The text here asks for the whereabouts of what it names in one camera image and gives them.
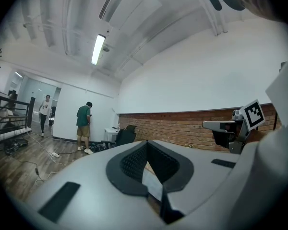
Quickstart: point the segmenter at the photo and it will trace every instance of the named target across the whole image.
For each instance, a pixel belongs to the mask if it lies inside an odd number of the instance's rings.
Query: man
[[[42,129],[41,137],[44,137],[44,127],[46,117],[48,115],[48,110],[51,108],[50,106],[50,95],[46,95],[46,100],[43,100],[41,106],[39,107],[39,122]]]
[[[270,0],[226,0],[226,3],[233,9],[246,8],[251,13],[268,20],[282,20]]]
[[[90,137],[90,125],[91,125],[91,108],[93,104],[87,102],[86,105],[79,108],[77,113],[77,136],[78,136],[78,151],[81,151],[81,137],[84,137],[85,150],[88,154],[93,154],[88,146],[88,138]]]

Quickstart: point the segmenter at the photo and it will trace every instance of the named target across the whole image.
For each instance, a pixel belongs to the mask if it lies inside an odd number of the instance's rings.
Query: power strip
[[[59,157],[59,155],[58,155],[58,154],[56,154],[55,152],[53,152],[53,153],[52,153],[52,156],[53,156],[53,157],[56,157],[56,158],[58,158],[58,157]]]

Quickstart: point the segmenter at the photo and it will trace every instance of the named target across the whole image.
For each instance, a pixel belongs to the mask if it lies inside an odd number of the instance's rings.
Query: sneaker
[[[88,154],[93,154],[92,150],[90,150],[90,149],[85,149],[84,152],[86,152]]]

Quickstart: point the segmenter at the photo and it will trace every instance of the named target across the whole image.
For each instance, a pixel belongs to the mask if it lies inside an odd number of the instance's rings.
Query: brick wall
[[[259,127],[259,130],[268,133],[273,130],[275,109],[271,104],[262,105],[266,122]],[[202,127],[203,121],[209,120],[231,120],[234,109],[187,112],[187,113],[154,113],[154,114],[121,114],[119,123],[121,128],[127,125],[135,125],[135,141],[158,139],[177,145],[193,145],[199,149],[228,151],[218,146],[213,137],[212,131]],[[280,121],[277,121],[276,128],[280,128]]]

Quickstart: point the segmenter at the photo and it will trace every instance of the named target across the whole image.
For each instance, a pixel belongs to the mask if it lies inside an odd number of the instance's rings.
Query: desk
[[[104,139],[107,140],[107,141],[114,142],[117,134],[118,134],[118,130],[117,129],[105,128]]]

